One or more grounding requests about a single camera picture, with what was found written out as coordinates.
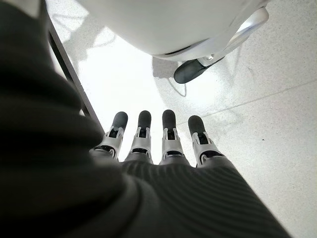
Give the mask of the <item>robot left hand dark palm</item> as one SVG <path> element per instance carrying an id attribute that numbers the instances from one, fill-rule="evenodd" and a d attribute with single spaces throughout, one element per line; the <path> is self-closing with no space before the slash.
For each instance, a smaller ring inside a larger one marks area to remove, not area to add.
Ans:
<path id="1" fill-rule="evenodd" d="M 43 0 L 0 3 L 3 238 L 286 238 L 226 159 L 119 163 L 53 67 Z"/>

